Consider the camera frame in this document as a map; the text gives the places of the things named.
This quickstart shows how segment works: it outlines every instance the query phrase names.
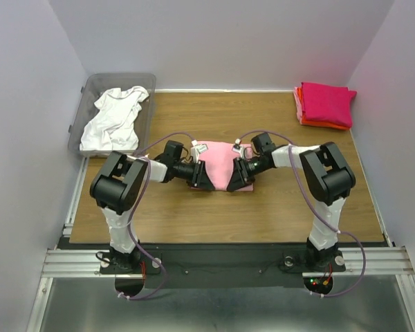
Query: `pink cloth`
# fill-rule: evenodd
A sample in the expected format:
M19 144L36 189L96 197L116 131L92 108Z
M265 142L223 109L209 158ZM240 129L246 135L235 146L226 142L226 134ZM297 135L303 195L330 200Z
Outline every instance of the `pink cloth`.
M355 91L349 91L347 87L302 82L302 93L305 119L352 127L349 103Z
M229 184L232 177L232 171L234 170L233 160L236 157L240 157L237 152L233 152L233 144L224 142L210 142L199 141L199 144L206 144L207 151L204 151L199 160L204 160L206 163L206 172L212 184L216 190L226 191L226 187ZM250 147L250 144L242 144L243 147ZM251 149L246 149L246 156L252 157ZM251 192L254 190L252 185L241 188L237 191Z

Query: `wooden tabletop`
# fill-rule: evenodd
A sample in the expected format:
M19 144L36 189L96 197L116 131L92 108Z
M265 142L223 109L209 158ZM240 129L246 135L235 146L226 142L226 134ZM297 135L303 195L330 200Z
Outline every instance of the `wooden tabletop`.
M157 93L156 105L149 142L173 131L188 131L197 140L234 142L247 131L266 129L302 146L337 143L357 178L341 213L340 229L353 232L361 241L383 240L351 134L301 126L292 93ZM252 137L243 141L250 142ZM185 136L172 139L190 145ZM277 137L273 141L284 143ZM162 152L164 145L151 148L150 155ZM91 181L103 162L101 158L89 161L71 243L109 242L103 214L89 196ZM253 192L234 193L191 190L178 178L166 184L150 183L134 216L139 239L161 243L306 241L313 215L292 169L271 169L256 179Z

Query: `gray floor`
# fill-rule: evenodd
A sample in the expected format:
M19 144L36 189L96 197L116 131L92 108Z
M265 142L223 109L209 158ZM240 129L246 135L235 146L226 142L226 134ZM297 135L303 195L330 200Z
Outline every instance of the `gray floor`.
M352 277L335 278L334 290ZM393 276L365 277L335 299L299 289L163 290L143 302L118 299L111 279L56 279L42 331L412 331Z

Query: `stack of folded cloth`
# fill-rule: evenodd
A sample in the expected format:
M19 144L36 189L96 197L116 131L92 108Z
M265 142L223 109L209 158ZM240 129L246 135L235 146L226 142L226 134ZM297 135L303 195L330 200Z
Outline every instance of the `stack of folded cloth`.
M302 82L294 90L299 123L349 130L352 127L350 101L356 94L346 87Z

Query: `gray plastic bin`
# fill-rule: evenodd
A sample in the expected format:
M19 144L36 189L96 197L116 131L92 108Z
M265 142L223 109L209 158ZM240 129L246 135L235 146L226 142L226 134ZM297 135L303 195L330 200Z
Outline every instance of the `gray plastic bin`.
M74 124L70 127L68 149L83 156L98 156L108 154L110 151L80 151L84 126L97 115L98 109L94 102L108 89L121 88L122 91L133 86L142 86L147 89L149 97L141 103L142 110L138 113L133 127L138 136L138 149L147 146L149 128L154 114L154 92L156 78L146 73L101 73L92 75L82 89L82 99L75 116Z

